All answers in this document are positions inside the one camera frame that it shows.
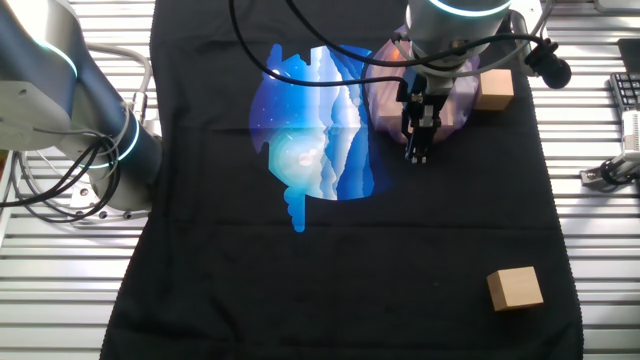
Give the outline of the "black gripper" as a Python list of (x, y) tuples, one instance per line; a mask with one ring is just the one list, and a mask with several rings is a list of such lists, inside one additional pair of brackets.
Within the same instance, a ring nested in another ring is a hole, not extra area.
[(404, 132), (408, 142), (405, 158), (424, 164), (433, 144), (434, 128), (441, 126), (440, 111), (448, 99), (448, 80), (407, 68), (397, 90), (397, 101), (407, 113)]

